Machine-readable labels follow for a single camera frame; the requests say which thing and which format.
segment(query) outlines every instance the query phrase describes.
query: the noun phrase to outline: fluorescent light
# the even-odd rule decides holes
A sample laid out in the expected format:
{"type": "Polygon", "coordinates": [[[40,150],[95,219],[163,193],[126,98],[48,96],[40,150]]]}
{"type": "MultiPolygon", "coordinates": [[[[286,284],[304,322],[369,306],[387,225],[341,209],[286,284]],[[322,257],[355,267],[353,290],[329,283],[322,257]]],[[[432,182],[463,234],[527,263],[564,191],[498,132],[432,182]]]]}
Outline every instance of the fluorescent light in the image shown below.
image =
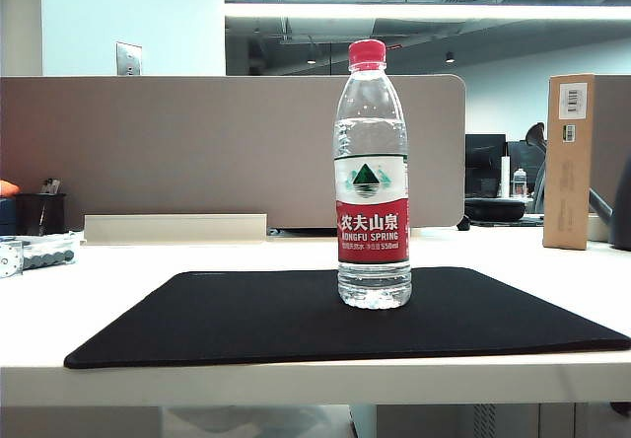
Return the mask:
{"type": "Polygon", "coordinates": [[[608,20],[631,21],[629,6],[506,6],[444,4],[226,3],[226,17],[296,19],[400,19],[421,21],[608,20]]]}

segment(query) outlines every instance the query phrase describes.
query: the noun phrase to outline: gray partition panel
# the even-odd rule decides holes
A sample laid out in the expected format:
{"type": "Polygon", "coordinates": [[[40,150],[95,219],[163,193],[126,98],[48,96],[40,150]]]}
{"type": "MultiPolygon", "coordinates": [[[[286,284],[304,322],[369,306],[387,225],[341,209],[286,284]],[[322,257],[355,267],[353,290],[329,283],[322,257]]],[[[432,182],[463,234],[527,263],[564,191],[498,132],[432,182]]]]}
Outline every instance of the gray partition panel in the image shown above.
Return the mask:
{"type": "MultiPolygon", "coordinates": [[[[332,122],[346,77],[4,78],[2,177],[63,179],[85,214],[267,213],[334,226],[332,122]]],[[[395,76],[408,126],[412,226],[462,216],[464,87],[395,76]]]]}

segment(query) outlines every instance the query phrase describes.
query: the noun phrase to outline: barcode label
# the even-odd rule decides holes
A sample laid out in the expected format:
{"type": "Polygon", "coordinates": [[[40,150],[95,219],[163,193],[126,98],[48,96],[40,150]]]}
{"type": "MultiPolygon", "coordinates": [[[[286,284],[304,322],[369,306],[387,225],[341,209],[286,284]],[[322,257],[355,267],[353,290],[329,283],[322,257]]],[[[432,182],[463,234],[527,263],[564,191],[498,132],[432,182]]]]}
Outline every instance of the barcode label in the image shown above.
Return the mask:
{"type": "Polygon", "coordinates": [[[559,119],[585,119],[588,84],[566,83],[559,85],[559,89],[559,119]]]}
{"type": "Polygon", "coordinates": [[[579,108],[579,90],[568,91],[568,112],[577,112],[579,108]]]}
{"type": "Polygon", "coordinates": [[[576,125],[566,124],[563,126],[563,142],[574,142],[576,140],[576,125]]]}

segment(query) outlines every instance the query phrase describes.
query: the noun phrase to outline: office desk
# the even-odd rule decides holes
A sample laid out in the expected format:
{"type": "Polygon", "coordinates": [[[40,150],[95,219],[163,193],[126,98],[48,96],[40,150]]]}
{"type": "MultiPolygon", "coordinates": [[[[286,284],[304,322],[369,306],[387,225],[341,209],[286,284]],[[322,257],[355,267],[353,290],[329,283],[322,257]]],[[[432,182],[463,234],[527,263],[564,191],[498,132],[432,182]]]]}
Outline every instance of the office desk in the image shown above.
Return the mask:
{"type": "MultiPolygon", "coordinates": [[[[631,253],[545,249],[540,228],[424,229],[413,266],[474,268],[631,334],[631,253]]],[[[333,239],[82,247],[72,265],[0,279],[3,406],[631,400],[631,351],[66,370],[67,353],[176,273],[329,269],[333,239]]]]}

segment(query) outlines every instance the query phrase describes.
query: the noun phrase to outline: cardboard box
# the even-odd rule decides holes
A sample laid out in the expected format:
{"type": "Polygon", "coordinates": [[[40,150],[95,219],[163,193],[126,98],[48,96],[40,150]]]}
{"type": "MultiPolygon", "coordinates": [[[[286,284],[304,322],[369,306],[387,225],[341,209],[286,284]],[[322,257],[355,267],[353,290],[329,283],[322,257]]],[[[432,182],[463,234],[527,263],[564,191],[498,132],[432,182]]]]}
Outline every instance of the cardboard box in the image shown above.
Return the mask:
{"type": "Polygon", "coordinates": [[[611,207],[631,152],[631,75],[550,78],[543,245],[584,250],[589,191],[611,207]]]}

